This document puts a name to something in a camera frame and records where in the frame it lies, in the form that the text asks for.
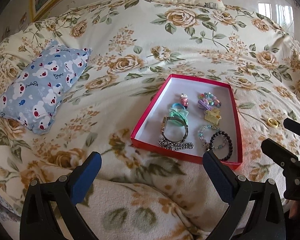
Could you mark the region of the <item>person's right hand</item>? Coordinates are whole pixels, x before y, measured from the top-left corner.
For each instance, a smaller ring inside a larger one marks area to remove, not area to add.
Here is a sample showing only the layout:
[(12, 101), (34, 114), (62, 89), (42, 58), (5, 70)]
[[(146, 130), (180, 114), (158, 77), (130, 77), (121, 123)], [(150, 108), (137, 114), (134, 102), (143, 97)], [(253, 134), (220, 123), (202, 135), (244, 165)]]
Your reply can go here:
[(295, 218), (298, 215), (300, 215), (300, 201), (294, 201), (289, 211), (289, 218)]

